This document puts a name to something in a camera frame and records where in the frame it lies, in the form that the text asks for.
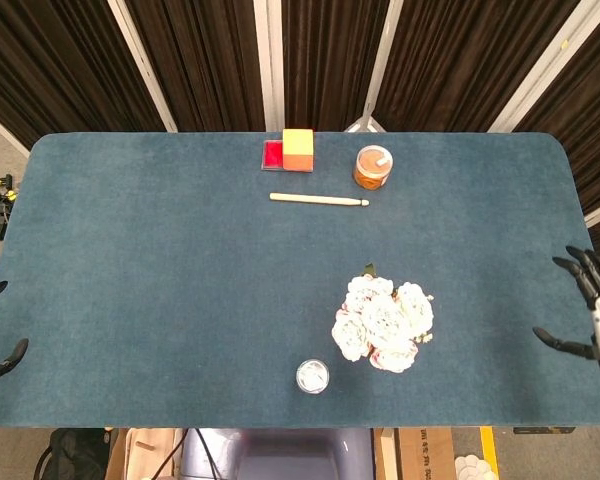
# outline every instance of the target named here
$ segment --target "gray carpet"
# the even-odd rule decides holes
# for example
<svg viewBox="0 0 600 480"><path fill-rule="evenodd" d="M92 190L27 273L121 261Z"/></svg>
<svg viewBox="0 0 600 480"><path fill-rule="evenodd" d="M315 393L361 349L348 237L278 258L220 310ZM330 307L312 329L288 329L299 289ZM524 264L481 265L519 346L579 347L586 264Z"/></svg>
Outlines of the gray carpet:
<svg viewBox="0 0 600 480"><path fill-rule="evenodd" d="M22 179L26 159L0 136L0 176ZM592 374L600 374L592 366ZM0 480L31 478L40 453L48 444L49 429L0 429ZM600 428L579 428L569 435L513 435L511 429L494 430L503 480L600 480ZM453 431L457 455L481 456L477 428Z"/></svg>

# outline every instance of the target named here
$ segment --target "yellow tape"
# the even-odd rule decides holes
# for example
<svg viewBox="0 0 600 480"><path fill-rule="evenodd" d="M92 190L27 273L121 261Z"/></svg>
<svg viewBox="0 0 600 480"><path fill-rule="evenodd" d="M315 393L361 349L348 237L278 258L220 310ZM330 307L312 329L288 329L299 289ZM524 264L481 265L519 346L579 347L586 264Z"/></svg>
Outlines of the yellow tape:
<svg viewBox="0 0 600 480"><path fill-rule="evenodd" d="M493 440L493 428L480 427L480 440L482 441L482 455L485 461L491 465L491 470L498 474L498 460L496 458L496 444Z"/></svg>

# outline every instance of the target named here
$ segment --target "cube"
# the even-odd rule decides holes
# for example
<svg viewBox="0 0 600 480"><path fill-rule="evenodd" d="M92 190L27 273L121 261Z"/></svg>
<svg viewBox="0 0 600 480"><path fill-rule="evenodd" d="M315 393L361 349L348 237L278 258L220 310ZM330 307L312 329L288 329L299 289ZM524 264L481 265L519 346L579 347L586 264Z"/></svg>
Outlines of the cube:
<svg viewBox="0 0 600 480"><path fill-rule="evenodd" d="M313 171L313 130L285 128L282 131L282 168Z"/></svg>

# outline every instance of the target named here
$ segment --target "bag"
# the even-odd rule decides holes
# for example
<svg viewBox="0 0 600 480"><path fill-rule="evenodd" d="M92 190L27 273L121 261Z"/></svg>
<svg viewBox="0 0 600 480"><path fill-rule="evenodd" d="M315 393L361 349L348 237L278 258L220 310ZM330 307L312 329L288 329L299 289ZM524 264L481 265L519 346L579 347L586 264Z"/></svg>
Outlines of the bag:
<svg viewBox="0 0 600 480"><path fill-rule="evenodd" d="M59 428L49 439L34 480L103 480L109 461L109 433L101 428Z"/></svg>

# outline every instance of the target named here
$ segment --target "flower bouquet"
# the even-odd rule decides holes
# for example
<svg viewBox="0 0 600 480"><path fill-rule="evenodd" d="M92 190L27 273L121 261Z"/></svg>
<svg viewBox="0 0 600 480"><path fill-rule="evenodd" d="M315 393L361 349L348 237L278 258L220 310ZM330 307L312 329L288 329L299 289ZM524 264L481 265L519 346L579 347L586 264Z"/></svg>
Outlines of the flower bouquet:
<svg viewBox="0 0 600 480"><path fill-rule="evenodd" d="M352 362L369 357L381 370L402 373L415 361L419 343L433 338L433 297L420 285L393 282L375 274L372 264L349 282L331 335Z"/></svg>

